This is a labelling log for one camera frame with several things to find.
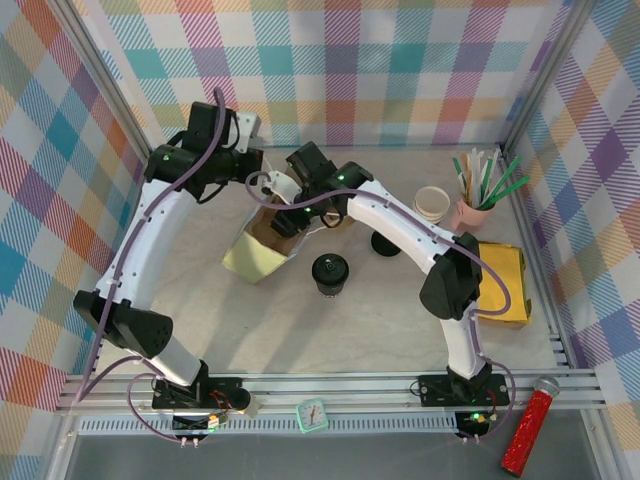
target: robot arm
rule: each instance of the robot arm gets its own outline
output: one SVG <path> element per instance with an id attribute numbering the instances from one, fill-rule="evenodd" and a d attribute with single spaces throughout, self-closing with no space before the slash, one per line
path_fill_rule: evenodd
<path id="1" fill-rule="evenodd" d="M 244 183 L 248 175 L 260 170 L 263 152 L 249 147 L 260 126 L 258 116 L 227 109 L 222 146 L 182 188 L 164 197 L 151 216 L 145 217 L 145 211 L 207 150 L 214 135 L 216 109 L 195 102 L 187 130 L 151 153 L 144 172 L 146 182 L 125 240 L 141 219 L 146 224 L 125 259 L 105 328 L 105 338 L 112 344 L 146 358 L 167 381 L 182 387 L 193 386 L 196 378 L 205 374 L 206 365 L 172 335 L 171 318 L 150 310 L 156 282 L 182 222 L 198 203 L 203 203 L 205 187 L 214 183 L 223 187 L 232 181 Z M 122 242 L 95 289 L 79 291 L 74 298 L 74 308 L 94 330 L 114 283 L 112 272 L 125 243 Z"/>
<path id="2" fill-rule="evenodd" d="M 417 215 L 413 210 L 406 207 L 399 200 L 394 198 L 385 190 L 382 184 L 377 181 L 367 181 L 363 183 L 358 190 L 375 193 L 378 196 L 388 199 L 405 210 L 422 223 L 426 222 L 422 217 Z M 365 223 L 370 226 L 398 248 L 404 251 L 418 265 L 429 278 L 434 265 L 439 258 L 445 258 L 447 251 L 446 246 L 433 241 L 427 237 L 422 231 L 407 222 L 407 220 L 396 213 L 394 210 L 384 208 L 375 200 L 371 200 L 365 196 L 356 195 L 347 202 L 347 214 L 354 220 Z M 454 235 L 435 225 L 429 224 L 438 236 L 455 242 Z M 429 303 L 437 301 L 437 297 L 421 294 L 421 300 L 425 307 L 429 310 Z M 473 346 L 471 337 L 470 322 L 474 321 L 469 312 L 476 308 L 475 300 L 470 300 L 464 308 L 462 318 L 445 318 L 440 319 L 442 330 L 444 332 L 445 341 L 449 349 L 449 370 L 459 376 L 461 379 L 475 379 L 485 368 L 486 362 L 480 357 Z"/>
<path id="3" fill-rule="evenodd" d="M 300 203 L 345 188 L 385 199 L 386 204 L 372 200 L 371 195 L 366 194 L 332 196 L 305 209 L 280 210 L 271 226 L 280 235 L 290 237 L 306 229 L 313 217 L 322 217 L 331 209 L 341 216 L 348 215 L 367 224 L 409 255 L 426 274 L 420 300 L 429 312 L 440 319 L 449 350 L 447 371 L 452 391 L 461 401 L 472 399 L 491 376 L 491 365 L 476 351 L 471 331 L 471 322 L 475 320 L 470 312 L 476 308 L 479 297 L 481 270 L 462 253 L 433 240 L 416 224 L 426 226 L 437 237 L 476 255 L 479 254 L 478 241 L 470 234 L 456 237 L 430 224 L 395 199 L 359 165 L 349 162 L 337 169 L 311 142 L 291 155 L 287 162 L 298 177 L 302 190 L 295 198 L 288 199 L 283 198 L 282 191 L 274 192 L 285 203 Z"/>

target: red cylinder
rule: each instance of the red cylinder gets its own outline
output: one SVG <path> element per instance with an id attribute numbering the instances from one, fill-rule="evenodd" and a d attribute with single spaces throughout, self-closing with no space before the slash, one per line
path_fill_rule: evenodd
<path id="1" fill-rule="evenodd" d="M 522 475 L 551 401 L 559 393 L 559 388 L 558 382 L 553 378 L 540 377 L 536 380 L 535 391 L 529 400 L 529 405 L 502 458 L 502 468 L 514 477 L 519 478 Z"/>

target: yellow paper bag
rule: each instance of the yellow paper bag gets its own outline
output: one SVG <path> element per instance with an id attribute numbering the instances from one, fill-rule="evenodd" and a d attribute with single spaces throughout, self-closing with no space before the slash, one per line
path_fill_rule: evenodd
<path id="1" fill-rule="evenodd" d="M 524 285 L 526 268 L 522 250 L 499 243 L 480 243 L 480 258 L 502 278 L 511 294 L 511 308 L 502 315 L 483 315 L 480 319 L 493 324 L 522 327 L 531 321 L 531 300 L 528 300 Z M 491 275 L 482 272 L 480 298 L 481 310 L 498 310 L 504 307 L 504 294 Z"/>

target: pink cup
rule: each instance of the pink cup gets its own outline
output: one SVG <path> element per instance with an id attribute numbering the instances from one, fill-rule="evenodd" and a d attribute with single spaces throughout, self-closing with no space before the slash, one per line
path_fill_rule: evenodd
<path id="1" fill-rule="evenodd" d="M 457 231 L 475 232 L 480 230 L 491 213 L 489 210 L 476 210 L 460 199 L 451 217 L 451 228 Z"/>

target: paper cup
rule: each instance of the paper cup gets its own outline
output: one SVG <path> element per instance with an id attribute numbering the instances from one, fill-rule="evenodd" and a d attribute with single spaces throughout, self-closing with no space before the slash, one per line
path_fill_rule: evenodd
<path id="1" fill-rule="evenodd" d="M 489 210 L 476 210 L 460 199 L 451 218 L 451 228 L 454 231 L 475 233 L 482 228 L 493 207 Z"/>
<path id="2" fill-rule="evenodd" d="M 413 210 L 434 224 L 442 221 L 450 205 L 449 195 L 438 187 L 421 188 L 413 199 Z"/>

